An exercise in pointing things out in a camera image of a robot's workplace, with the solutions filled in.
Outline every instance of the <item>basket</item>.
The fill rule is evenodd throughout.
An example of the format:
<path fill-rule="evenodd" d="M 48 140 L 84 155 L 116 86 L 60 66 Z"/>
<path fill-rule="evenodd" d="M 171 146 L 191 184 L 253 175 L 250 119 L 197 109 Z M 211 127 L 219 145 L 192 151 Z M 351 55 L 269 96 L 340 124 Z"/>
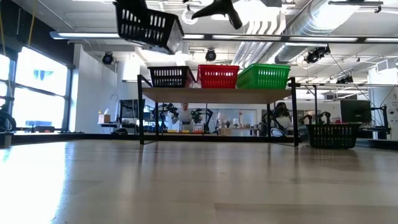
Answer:
<path fill-rule="evenodd" d="M 184 36 L 178 16 L 165 12 L 132 6 L 123 0 L 114 2 L 118 34 L 121 38 L 141 45 L 149 45 L 150 50 L 165 54 L 175 54 Z"/>
<path fill-rule="evenodd" d="M 190 88 L 195 82 L 189 66 L 148 67 L 153 87 Z"/>
<path fill-rule="evenodd" d="M 199 65 L 198 83 L 202 88 L 235 88 L 239 66 Z"/>
<path fill-rule="evenodd" d="M 238 76 L 236 86 L 247 89 L 285 89 L 290 66 L 252 64 Z"/>
<path fill-rule="evenodd" d="M 310 146 L 324 149 L 355 147 L 360 124 L 308 124 Z"/>

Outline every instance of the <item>table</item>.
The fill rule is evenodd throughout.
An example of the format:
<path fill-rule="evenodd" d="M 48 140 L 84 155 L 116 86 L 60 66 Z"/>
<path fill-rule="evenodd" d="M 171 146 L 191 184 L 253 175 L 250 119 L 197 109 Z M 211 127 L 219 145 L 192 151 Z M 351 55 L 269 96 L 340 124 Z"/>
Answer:
<path fill-rule="evenodd" d="M 278 100 L 291 96 L 293 119 L 297 121 L 297 99 L 296 87 L 300 86 L 295 82 L 295 78 L 289 78 L 289 90 L 252 90 L 252 89 L 206 89 L 206 88 L 154 88 L 151 83 L 142 75 L 137 76 L 138 85 L 138 104 L 139 104 L 139 123 L 144 120 L 144 105 L 142 97 L 145 95 L 155 102 L 155 129 L 156 136 L 159 136 L 159 103 L 236 103 L 236 104 L 266 104 L 267 105 L 267 123 L 271 123 L 270 104 Z M 145 136 L 143 126 L 139 126 L 140 144 L 144 144 Z M 271 133 L 271 127 L 268 125 L 268 133 Z M 272 142 L 271 135 L 267 137 L 267 142 Z M 294 146 L 299 145 L 298 124 L 294 122 Z"/>

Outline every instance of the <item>wooden floor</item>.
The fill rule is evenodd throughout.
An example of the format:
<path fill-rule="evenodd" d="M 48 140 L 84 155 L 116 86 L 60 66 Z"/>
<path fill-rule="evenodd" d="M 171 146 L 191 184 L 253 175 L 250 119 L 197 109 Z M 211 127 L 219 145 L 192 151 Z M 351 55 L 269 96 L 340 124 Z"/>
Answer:
<path fill-rule="evenodd" d="M 0 149 L 0 223 L 398 223 L 398 152 L 73 141 Z"/>

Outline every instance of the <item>wooden tabletop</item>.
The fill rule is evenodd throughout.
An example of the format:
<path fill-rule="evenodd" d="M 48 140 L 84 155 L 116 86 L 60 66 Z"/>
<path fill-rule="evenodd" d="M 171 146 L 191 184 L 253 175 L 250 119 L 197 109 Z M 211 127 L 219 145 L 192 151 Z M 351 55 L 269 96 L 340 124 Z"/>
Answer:
<path fill-rule="evenodd" d="M 158 103 L 271 104 L 290 96 L 291 91 L 210 88 L 143 88 L 142 94 Z"/>

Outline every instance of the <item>wall mounted camera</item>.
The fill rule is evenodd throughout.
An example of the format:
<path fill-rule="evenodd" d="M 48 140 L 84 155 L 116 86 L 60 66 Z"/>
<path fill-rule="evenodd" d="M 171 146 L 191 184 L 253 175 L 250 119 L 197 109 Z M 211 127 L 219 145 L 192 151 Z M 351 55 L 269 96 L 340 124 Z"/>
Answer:
<path fill-rule="evenodd" d="M 111 65 L 113 62 L 115 62 L 115 59 L 113 57 L 113 53 L 112 52 L 105 52 L 105 55 L 102 58 L 102 62 L 105 65 Z"/>
<path fill-rule="evenodd" d="M 216 55 L 216 52 L 214 51 L 214 49 L 208 49 L 205 58 L 206 58 L 206 61 L 208 61 L 208 62 L 212 62 L 212 61 L 216 60 L 217 55 Z"/>

